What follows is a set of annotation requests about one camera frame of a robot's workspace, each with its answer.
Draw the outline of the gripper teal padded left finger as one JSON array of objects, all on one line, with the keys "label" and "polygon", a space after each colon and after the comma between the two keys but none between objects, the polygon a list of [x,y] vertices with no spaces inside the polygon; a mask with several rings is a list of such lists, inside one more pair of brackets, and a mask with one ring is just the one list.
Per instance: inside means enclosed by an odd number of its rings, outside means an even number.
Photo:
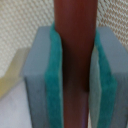
[{"label": "gripper teal padded left finger", "polygon": [[62,45],[54,25],[38,29],[22,75],[32,128],[64,128]]}]

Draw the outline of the gripper teal padded right finger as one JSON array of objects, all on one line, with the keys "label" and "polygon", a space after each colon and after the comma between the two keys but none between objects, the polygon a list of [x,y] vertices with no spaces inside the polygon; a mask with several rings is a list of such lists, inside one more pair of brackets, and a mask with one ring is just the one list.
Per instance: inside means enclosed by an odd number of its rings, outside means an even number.
[{"label": "gripper teal padded right finger", "polygon": [[96,30],[90,67],[92,128],[126,128],[128,52],[109,27]]}]

